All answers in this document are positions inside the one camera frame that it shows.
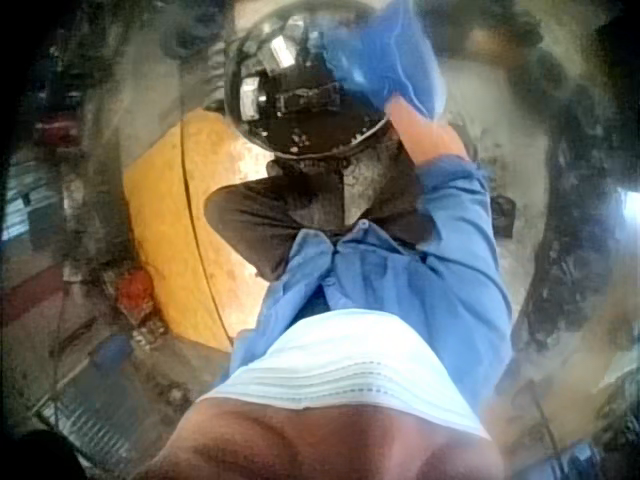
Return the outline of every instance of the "black helmet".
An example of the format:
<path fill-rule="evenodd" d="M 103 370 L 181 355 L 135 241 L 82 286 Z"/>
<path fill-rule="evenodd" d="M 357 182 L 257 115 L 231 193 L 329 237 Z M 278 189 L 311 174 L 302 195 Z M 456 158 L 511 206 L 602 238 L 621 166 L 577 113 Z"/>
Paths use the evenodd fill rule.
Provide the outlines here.
<path fill-rule="evenodd" d="M 259 20 L 226 69 L 225 108 L 249 141 L 289 158 L 344 154 L 386 124 L 384 112 L 347 93 L 327 67 L 323 29 L 354 27 L 366 4 L 303 1 Z"/>

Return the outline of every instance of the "wooden board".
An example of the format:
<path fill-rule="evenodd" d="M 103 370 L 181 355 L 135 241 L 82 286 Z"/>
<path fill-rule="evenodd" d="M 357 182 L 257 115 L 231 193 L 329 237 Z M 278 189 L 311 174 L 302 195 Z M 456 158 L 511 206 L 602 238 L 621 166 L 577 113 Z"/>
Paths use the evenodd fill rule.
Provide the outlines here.
<path fill-rule="evenodd" d="M 266 176 L 271 154 L 242 139 L 221 115 L 184 120 L 185 159 L 198 242 L 211 292 L 230 336 L 255 326 L 267 283 L 207 224 L 204 203 L 216 189 Z"/>
<path fill-rule="evenodd" d="M 180 137 L 179 126 L 172 128 L 124 172 L 131 225 L 171 330 L 229 351 L 191 226 Z"/>

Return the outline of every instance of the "blue work shirt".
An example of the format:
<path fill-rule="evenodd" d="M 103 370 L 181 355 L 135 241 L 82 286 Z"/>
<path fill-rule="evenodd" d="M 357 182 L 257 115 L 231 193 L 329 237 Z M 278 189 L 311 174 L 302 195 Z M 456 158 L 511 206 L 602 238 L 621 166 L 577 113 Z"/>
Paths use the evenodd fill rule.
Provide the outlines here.
<path fill-rule="evenodd" d="M 236 339 L 228 375 L 262 357 L 321 288 L 330 310 L 400 317 L 429 344 L 471 408 L 482 406 L 512 353 L 511 306 L 485 177 L 451 155 L 417 173 L 423 186 L 417 207 L 432 217 L 432 237 L 409 250 L 368 220 L 335 245 L 320 231 L 301 230 L 285 273 L 267 290 L 256 328 Z"/>

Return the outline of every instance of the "skin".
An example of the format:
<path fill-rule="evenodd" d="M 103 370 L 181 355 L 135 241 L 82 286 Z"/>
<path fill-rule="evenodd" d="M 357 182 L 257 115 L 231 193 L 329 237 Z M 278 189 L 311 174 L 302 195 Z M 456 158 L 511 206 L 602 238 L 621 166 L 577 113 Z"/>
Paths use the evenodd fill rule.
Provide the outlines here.
<path fill-rule="evenodd" d="M 416 165 L 466 158 L 453 129 L 394 97 L 386 108 Z M 390 408 L 342 405 L 287 410 L 232 399 L 196 403 L 143 479 L 504 478 L 495 445 Z"/>

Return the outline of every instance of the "cable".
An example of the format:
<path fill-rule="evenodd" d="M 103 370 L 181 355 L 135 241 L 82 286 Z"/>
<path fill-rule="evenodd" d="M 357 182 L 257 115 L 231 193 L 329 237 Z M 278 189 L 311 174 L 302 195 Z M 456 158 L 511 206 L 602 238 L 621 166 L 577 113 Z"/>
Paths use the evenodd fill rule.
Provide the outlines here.
<path fill-rule="evenodd" d="M 204 268 L 204 259 L 202 257 L 202 249 L 200 248 L 200 242 L 198 240 L 198 233 L 196 231 L 196 224 L 195 224 L 195 220 L 194 220 L 194 216 L 193 216 L 193 205 L 191 203 L 191 188 L 189 186 L 189 177 L 187 175 L 187 164 L 186 164 L 186 155 L 185 155 L 185 151 L 184 151 L 184 139 L 185 139 L 185 135 L 184 135 L 184 116 L 186 114 L 185 112 L 185 105 L 184 105 L 184 96 L 182 93 L 182 71 L 180 68 L 178 68 L 178 88 L 179 88 L 179 98 L 180 98 L 180 135 L 179 135 L 179 142 L 180 142 L 180 163 L 182 166 L 182 177 L 184 180 L 184 192 L 185 192 L 185 196 L 187 197 L 187 210 L 189 213 L 189 222 L 191 223 L 191 231 L 193 233 L 193 238 L 196 242 L 196 251 L 198 252 L 198 259 L 200 260 L 200 267 L 202 269 L 202 274 L 204 275 L 205 281 L 207 280 L 207 271 Z M 233 341 L 231 338 L 231 335 L 229 335 L 229 331 L 227 330 L 227 326 L 224 324 L 224 321 L 222 320 L 222 314 L 220 313 L 220 308 L 218 307 L 218 302 L 216 302 L 216 299 L 213 295 L 213 292 L 211 291 L 211 287 L 209 286 L 209 282 L 206 281 L 207 284 L 207 290 L 209 291 L 209 297 L 211 298 L 211 302 L 213 303 L 213 308 L 216 311 L 216 315 L 218 315 L 218 318 L 220 319 L 220 324 L 222 325 L 222 331 L 224 332 L 225 336 L 227 337 L 227 341 L 229 342 L 230 345 L 233 345 Z"/>

